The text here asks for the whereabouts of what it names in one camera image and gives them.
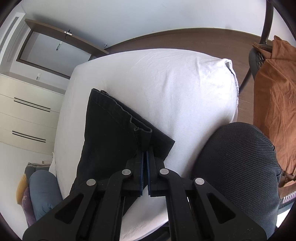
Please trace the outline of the black denim pants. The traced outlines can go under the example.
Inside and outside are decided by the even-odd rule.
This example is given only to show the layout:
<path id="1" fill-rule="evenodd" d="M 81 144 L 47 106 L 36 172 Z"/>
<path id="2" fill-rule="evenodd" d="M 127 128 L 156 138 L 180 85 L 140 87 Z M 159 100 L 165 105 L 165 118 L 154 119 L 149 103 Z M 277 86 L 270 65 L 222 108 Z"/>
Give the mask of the black denim pants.
<path id="1" fill-rule="evenodd" d="M 88 99 L 84 144 L 71 191 L 89 179 L 110 178 L 138 152 L 164 161 L 174 143 L 131 108 L 94 88 Z"/>

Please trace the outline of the person's dark trouser leg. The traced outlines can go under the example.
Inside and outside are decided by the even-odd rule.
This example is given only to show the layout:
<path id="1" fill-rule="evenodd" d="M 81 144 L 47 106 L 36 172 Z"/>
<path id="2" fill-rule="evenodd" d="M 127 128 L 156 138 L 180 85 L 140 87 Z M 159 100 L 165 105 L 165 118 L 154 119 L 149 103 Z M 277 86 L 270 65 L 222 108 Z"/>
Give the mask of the person's dark trouser leg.
<path id="1" fill-rule="evenodd" d="M 229 123 L 206 142 L 192 178 L 203 178 L 260 225 L 270 237 L 276 227 L 281 167 L 275 146 L 257 127 Z"/>

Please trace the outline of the white bed mattress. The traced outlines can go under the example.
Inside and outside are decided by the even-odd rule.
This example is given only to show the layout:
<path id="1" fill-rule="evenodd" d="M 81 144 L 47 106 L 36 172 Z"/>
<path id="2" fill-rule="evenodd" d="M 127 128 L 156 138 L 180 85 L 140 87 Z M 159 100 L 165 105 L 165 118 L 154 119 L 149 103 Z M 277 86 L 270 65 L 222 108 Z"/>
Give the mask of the white bed mattress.
<path id="1" fill-rule="evenodd" d="M 78 65 L 59 114 L 54 160 L 62 197 L 76 177 L 92 89 L 105 90 L 175 141 L 165 166 L 189 177 L 208 138 L 237 119 L 238 81 L 227 58 L 179 49 L 107 55 Z"/>

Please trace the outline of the blue rolled duvet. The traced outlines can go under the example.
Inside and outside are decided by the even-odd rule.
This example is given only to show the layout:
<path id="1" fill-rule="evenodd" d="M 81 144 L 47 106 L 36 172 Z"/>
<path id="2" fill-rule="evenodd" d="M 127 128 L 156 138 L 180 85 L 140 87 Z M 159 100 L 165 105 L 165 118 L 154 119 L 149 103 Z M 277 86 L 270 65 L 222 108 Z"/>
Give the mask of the blue rolled duvet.
<path id="1" fill-rule="evenodd" d="M 38 170 L 30 176 L 29 190 L 36 221 L 63 200 L 57 178 L 46 170 Z"/>

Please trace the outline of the purple pillow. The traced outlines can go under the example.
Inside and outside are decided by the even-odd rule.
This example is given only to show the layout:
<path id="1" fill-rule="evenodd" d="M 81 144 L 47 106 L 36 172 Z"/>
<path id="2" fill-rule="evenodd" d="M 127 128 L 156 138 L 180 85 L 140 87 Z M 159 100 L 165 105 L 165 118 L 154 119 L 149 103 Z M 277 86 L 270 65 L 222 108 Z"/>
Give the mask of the purple pillow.
<path id="1" fill-rule="evenodd" d="M 25 192 L 23 193 L 22 208 L 25 214 L 27 225 L 28 227 L 30 227 L 36 222 L 36 217 L 35 217 L 32 202 L 31 202 L 29 187 L 27 187 L 25 189 Z"/>

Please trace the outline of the yellow pillow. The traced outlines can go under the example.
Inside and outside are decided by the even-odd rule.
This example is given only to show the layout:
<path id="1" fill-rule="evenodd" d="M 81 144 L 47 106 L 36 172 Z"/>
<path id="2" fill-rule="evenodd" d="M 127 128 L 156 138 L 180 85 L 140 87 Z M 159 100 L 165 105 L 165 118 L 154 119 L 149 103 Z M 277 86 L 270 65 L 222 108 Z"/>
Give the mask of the yellow pillow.
<path id="1" fill-rule="evenodd" d="M 16 189 L 16 202 L 18 205 L 22 204 L 23 194 L 28 187 L 27 175 L 23 174 L 21 180 L 18 183 L 18 187 Z"/>

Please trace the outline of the cream wardrobe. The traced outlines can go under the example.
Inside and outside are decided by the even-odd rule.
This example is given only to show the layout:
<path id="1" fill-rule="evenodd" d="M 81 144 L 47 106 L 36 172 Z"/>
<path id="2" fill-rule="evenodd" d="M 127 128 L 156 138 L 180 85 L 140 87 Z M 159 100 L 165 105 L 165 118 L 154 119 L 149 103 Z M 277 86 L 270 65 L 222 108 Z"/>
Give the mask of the cream wardrobe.
<path id="1" fill-rule="evenodd" d="M 37 80 L 1 74 L 1 142 L 50 155 L 64 94 Z"/>

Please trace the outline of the orange brown cloth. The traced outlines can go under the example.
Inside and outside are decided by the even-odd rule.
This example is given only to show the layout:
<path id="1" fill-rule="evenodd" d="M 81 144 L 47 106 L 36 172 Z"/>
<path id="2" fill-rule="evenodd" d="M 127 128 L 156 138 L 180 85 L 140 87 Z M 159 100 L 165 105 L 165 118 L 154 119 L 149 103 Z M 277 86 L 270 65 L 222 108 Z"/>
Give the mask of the orange brown cloth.
<path id="1" fill-rule="evenodd" d="M 253 124 L 274 144 L 287 188 L 295 185 L 295 47 L 278 36 L 253 47 L 264 57 L 254 78 Z"/>

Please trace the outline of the black metal chair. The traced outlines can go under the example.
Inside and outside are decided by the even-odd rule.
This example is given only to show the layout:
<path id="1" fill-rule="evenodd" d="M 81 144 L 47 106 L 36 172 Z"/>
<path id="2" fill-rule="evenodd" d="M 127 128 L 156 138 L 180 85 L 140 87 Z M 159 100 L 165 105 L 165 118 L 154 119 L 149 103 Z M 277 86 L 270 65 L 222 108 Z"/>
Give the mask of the black metal chair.
<path id="1" fill-rule="evenodd" d="M 273 5 L 269 1 L 266 1 L 265 20 L 264 20 L 261 38 L 259 41 L 260 45 L 264 45 L 264 46 L 267 45 L 267 40 L 268 40 L 271 26 L 273 23 L 273 11 L 274 11 Z M 255 48 L 252 48 L 250 50 L 248 60 L 249 60 L 249 69 L 245 78 L 243 79 L 243 82 L 239 87 L 239 93 L 243 91 L 243 89 L 246 87 L 251 77 L 255 79 L 259 69 L 262 67 L 265 61 L 265 58 L 259 51 L 257 51 Z"/>

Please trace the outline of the dark brown door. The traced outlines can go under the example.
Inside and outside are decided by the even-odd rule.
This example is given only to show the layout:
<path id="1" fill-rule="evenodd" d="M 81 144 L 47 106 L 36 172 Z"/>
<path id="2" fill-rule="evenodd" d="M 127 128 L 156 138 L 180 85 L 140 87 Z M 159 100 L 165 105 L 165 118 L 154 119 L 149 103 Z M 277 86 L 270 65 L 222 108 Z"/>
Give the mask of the dark brown door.
<path id="1" fill-rule="evenodd" d="M 25 19 L 30 28 L 17 61 L 70 79 L 76 66 L 109 54 L 93 43 L 52 25 Z"/>

